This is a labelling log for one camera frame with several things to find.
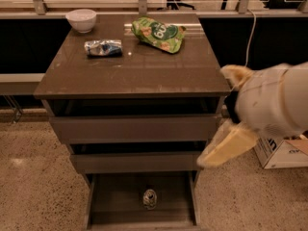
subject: drawer front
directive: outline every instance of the drawer front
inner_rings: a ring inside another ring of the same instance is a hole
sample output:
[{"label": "drawer front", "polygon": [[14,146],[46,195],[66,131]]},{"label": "drawer front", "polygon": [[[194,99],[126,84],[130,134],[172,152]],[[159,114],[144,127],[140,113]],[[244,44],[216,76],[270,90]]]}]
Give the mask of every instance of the drawer front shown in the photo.
[{"label": "drawer front", "polygon": [[199,152],[71,155],[70,161],[81,174],[200,170]]},{"label": "drawer front", "polygon": [[51,117],[62,143],[133,141],[206,141],[217,131],[219,116]]}]

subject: cardboard box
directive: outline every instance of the cardboard box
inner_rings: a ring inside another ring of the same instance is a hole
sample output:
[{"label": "cardboard box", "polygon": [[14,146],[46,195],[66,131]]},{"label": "cardboard box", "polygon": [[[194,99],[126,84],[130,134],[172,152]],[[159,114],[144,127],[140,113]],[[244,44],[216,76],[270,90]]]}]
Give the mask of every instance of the cardboard box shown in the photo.
[{"label": "cardboard box", "polygon": [[259,139],[254,150],[266,169],[308,167],[308,140]]}]

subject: white bowl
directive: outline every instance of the white bowl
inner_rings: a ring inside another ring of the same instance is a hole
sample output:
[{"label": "white bowl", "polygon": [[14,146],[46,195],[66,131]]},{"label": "white bowl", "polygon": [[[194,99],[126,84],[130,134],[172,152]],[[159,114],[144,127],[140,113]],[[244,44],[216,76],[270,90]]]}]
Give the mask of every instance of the white bowl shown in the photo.
[{"label": "white bowl", "polygon": [[65,17],[72,28],[82,34],[90,32],[96,22],[96,12],[86,9],[71,11]]}]

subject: drawer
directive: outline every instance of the drawer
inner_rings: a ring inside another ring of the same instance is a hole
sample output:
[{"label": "drawer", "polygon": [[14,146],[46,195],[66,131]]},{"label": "drawer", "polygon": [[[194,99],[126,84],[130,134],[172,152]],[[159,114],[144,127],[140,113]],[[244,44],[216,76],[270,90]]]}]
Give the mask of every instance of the drawer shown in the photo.
[{"label": "drawer", "polygon": [[70,160],[81,174],[200,170],[204,142],[72,145]]},{"label": "drawer", "polygon": [[217,131],[218,115],[51,117],[62,143],[206,141]]},{"label": "drawer", "polygon": [[[143,206],[149,189],[153,210]],[[201,230],[190,173],[95,174],[85,230]]]},{"label": "drawer", "polygon": [[48,100],[55,116],[158,116],[215,114],[221,97]]}]

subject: small can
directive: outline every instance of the small can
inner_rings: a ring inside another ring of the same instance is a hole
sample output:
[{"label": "small can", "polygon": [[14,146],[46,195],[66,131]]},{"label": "small can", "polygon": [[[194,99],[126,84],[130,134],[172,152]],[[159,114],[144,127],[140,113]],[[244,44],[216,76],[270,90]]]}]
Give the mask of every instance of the small can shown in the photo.
[{"label": "small can", "polygon": [[107,57],[122,54],[120,39],[101,39],[85,42],[85,51],[88,56]]},{"label": "small can", "polygon": [[155,209],[157,204],[157,194],[154,190],[148,189],[143,194],[143,206],[146,210],[150,211]]}]

